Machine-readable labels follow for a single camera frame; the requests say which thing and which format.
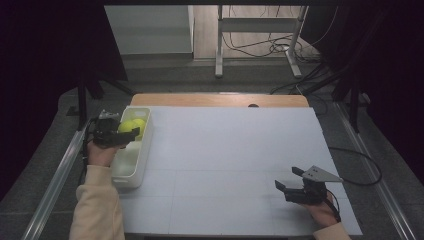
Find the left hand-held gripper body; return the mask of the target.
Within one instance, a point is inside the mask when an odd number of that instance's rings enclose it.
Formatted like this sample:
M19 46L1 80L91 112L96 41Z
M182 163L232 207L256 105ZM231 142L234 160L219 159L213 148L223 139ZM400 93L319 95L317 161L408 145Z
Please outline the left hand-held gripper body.
M101 148L127 145L128 137L118 132L119 114L102 110L95 119L93 142Z

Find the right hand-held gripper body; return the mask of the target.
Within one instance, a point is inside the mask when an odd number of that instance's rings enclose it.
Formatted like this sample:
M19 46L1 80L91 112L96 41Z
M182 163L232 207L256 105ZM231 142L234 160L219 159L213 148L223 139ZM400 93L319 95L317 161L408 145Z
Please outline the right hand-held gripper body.
M288 202L307 205L320 204L327 198L326 182L342 182L339 176L317 166L310 167L301 178L303 181L301 189L286 188L284 195Z

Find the yellow tennis ball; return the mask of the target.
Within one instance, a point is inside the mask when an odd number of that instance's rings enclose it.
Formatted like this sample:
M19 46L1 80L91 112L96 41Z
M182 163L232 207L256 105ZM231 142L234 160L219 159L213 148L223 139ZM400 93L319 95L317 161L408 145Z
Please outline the yellow tennis ball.
M139 134L136 136L136 140L141 140L146 127L146 121L141 118L133 119L134 125L139 129Z
M137 124L133 120L122 121L118 126L119 133L131 132L133 129L137 128Z

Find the white plastic bin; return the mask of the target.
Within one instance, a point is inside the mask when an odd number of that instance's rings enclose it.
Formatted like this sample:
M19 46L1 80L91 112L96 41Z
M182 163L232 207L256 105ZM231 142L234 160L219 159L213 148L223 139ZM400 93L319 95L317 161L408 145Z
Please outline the white plastic bin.
M124 149L119 150L111 165L112 183L118 189L138 188L143 181L153 136L151 110L145 107L128 106L122 114L121 122L137 118L146 121L142 139L135 139Z

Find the person's right hand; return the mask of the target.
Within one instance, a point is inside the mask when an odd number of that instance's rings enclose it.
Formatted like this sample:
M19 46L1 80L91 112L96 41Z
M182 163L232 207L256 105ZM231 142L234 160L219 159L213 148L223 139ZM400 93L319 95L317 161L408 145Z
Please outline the person's right hand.
M338 223L332 208L323 201L317 205L302 204L315 222L322 228L330 227Z

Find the person's left hand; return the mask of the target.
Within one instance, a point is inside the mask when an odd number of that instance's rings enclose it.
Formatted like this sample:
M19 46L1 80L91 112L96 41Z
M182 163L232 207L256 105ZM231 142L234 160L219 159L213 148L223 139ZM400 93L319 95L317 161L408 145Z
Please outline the person's left hand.
M103 148L96 145L93 141L90 141L87 144L88 164L101 167L110 167L116 153L120 149L124 148L125 145Z

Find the black metal stand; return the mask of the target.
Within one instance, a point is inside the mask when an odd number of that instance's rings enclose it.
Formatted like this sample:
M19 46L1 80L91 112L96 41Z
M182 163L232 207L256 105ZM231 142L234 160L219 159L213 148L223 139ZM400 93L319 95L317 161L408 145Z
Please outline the black metal stand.
M360 81L355 72L355 66L353 64L347 64L337 72L333 73L329 77L321 80L320 82L314 84L313 86L302 91L304 96L310 95L315 91L323 88L324 86L329 85L338 81L336 84L331 96L332 99L336 102L342 101L347 95L350 95L350 102L348 104L348 120L353 128L353 130L358 133L358 109L360 106L359 96L360 96Z
M79 118L77 129L81 130L88 119L86 93L89 93L94 99L102 99L105 92L100 82L105 81L118 90L133 96L135 91L122 84L122 81L127 80L127 73L121 60L117 63L94 63L90 61L77 63L74 69L74 81L78 104L72 112L72 116Z

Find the white table mat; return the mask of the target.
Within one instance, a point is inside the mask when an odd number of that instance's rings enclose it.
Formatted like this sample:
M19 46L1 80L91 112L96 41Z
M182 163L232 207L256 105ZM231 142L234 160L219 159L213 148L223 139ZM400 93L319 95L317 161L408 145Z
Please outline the white table mat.
M317 226L275 184L336 171L311 108L154 107L142 185L120 195L128 233L297 237Z

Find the wooden table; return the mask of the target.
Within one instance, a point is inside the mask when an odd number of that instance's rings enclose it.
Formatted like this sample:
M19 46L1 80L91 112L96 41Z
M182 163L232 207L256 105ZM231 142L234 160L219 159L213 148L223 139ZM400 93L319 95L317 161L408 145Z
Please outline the wooden table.
M132 97L131 106L178 107L308 107L304 96L240 93L143 93Z

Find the dark curtain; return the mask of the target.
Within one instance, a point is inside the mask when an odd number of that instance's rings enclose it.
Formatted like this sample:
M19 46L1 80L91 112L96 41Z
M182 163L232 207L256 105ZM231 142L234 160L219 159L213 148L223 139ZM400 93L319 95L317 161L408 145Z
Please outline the dark curtain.
M0 201L32 158L60 96L126 71L102 0L0 0Z
M424 184L424 0L357 0L357 6L311 6L301 38L332 70L357 51L371 21L388 10L356 69L367 112Z

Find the white cabinet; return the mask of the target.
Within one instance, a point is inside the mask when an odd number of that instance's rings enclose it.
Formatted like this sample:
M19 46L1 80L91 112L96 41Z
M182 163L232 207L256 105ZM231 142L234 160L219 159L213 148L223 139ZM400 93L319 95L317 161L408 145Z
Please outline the white cabinet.
M192 5L106 6L122 55L193 52Z

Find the white metal desk frame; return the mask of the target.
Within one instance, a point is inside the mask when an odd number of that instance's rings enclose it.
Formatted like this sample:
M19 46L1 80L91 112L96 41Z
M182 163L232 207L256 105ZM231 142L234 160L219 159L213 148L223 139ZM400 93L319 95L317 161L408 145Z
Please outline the white metal desk frame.
M224 33L290 33L292 39L288 47L284 47L286 59L295 78L302 73L295 60L295 46L301 32L307 6L301 6L296 18L225 18L223 6L218 6L218 39L215 55L215 76L223 76L223 34Z

